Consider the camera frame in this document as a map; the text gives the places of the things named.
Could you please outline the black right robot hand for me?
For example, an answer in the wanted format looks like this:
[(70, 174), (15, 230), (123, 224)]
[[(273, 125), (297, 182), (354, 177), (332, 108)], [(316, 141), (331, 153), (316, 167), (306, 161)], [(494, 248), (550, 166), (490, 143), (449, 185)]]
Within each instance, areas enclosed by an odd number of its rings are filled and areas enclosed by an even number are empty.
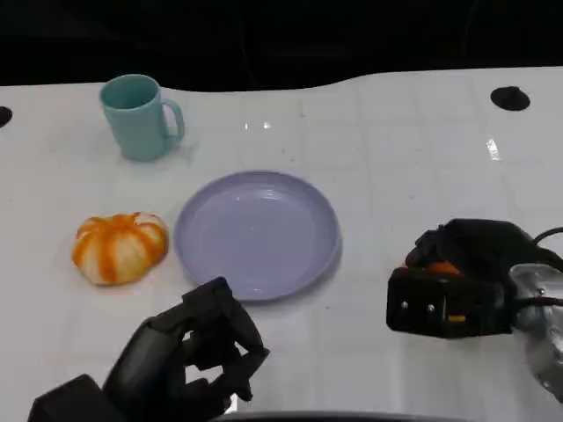
[(562, 269), (562, 258), (538, 246), (512, 222), (456, 218), (426, 231), (406, 256), (409, 267), (447, 264), (473, 280), (500, 284), (507, 295), (516, 287), (509, 270), (520, 264), (544, 264)]

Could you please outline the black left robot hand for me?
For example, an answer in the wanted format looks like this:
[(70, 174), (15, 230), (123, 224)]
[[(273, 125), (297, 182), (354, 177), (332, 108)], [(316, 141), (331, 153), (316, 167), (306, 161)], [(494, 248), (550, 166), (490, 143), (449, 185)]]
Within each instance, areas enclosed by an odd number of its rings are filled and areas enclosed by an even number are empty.
[(269, 355), (224, 277), (145, 320), (103, 385), (127, 421), (210, 421), (232, 396), (249, 402), (250, 380)]

